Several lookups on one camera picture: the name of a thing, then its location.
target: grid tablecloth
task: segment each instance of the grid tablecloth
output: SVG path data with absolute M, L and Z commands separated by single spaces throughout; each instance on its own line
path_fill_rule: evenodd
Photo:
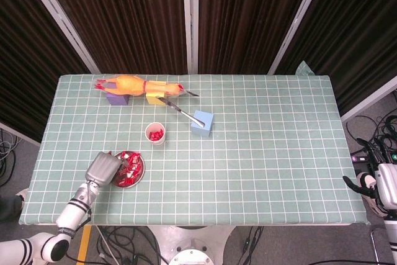
M 367 222 L 327 76 L 142 76 L 180 82 L 200 97 L 172 99 L 214 113 L 209 137 L 144 96 L 110 106 L 93 80 L 60 78 L 20 223 L 54 223 L 99 151 L 138 151 L 146 172 L 135 187 L 101 189 L 97 225 L 267 225 Z M 166 128 L 163 146 L 144 131 Z

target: knife blade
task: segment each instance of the knife blade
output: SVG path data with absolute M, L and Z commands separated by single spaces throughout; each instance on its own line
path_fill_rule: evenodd
M 167 106 L 173 108 L 174 110 L 178 111 L 179 113 L 185 115 L 187 118 L 189 118 L 191 121 L 193 121 L 195 124 L 197 124 L 199 127 L 204 128 L 205 123 L 200 121 L 199 119 L 189 115 L 188 113 L 186 113 L 185 111 L 183 111 L 180 107 L 178 107 L 177 105 L 175 105 L 173 102 L 167 100 L 164 97 L 158 96 L 157 97 L 160 101 L 162 101 L 163 103 L 165 103 Z

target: dark curtain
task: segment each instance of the dark curtain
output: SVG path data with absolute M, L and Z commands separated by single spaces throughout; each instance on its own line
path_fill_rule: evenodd
M 301 0 L 200 0 L 198 72 L 266 74 Z
M 103 73 L 186 74 L 184 0 L 59 0 Z
M 331 77 L 343 115 L 397 75 L 397 0 L 313 0 L 276 73 L 302 60 Z
M 58 79 L 88 73 L 41 0 L 1 0 L 0 122 L 41 141 Z

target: white cup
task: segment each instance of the white cup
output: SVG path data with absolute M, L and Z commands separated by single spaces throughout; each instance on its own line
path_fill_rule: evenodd
M 158 132 L 160 130 L 163 130 L 163 132 L 164 132 L 164 135 L 161 137 L 160 140 L 152 141 L 149 139 L 150 133 Z M 153 145 L 162 145 L 164 143 L 164 141 L 166 140 L 166 129 L 164 128 L 164 126 L 161 123 L 152 122 L 151 124 L 149 124 L 146 127 L 145 136 L 146 136 L 146 139 L 148 139 L 148 141 L 150 143 L 152 143 Z

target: floor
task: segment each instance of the floor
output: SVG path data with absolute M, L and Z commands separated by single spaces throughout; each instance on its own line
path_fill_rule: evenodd
M 395 97 L 390 94 L 369 107 L 362 115 L 367 115 L 376 120 L 384 116 L 390 110 L 397 107 Z M 372 136 L 374 124 L 363 117 L 354 118 L 349 122 L 349 130 L 355 137 L 369 139 Z M 347 142 L 350 152 L 360 149 L 360 146 L 348 136 Z M 38 153 L 38 147 L 26 141 L 22 141 L 16 148 L 17 163 L 15 173 L 7 185 L 1 188 L 1 195 L 8 196 L 19 192 L 29 186 L 30 178 Z M 356 165 L 357 169 L 365 169 L 363 165 Z M 376 217 L 371 211 L 367 212 L 368 221 L 372 224 L 382 224 L 382 219 Z M 19 238 L 28 238 L 43 231 L 56 233 L 54 226 L 28 226 L 19 225 L 17 220 L 0 224 L 0 241 L 8 241 Z M 309 264 L 315 261 L 327 259 L 358 259 L 374 261 L 370 238 L 368 236 L 369 226 L 364 224 L 353 224 L 349 226 L 315 227 L 315 226 L 269 226 L 264 227 L 263 236 L 252 257 L 252 265 L 255 264 Z M 232 265 L 238 262 L 243 248 L 244 241 L 248 235 L 249 227 L 235 228 L 228 239 L 224 252 L 224 265 Z M 68 251 L 70 256 L 78 255 L 81 240 L 79 231 L 71 242 Z M 87 261 L 103 262 L 96 251 L 96 240 L 99 236 L 96 229 L 92 229 Z M 155 255 L 153 249 L 146 242 L 142 235 L 135 238 L 136 249 L 144 253 L 153 262 Z M 380 261 L 393 262 L 388 240 L 384 230 L 376 234 L 376 241 Z M 67 258 L 62 259 L 58 264 L 76 264 Z

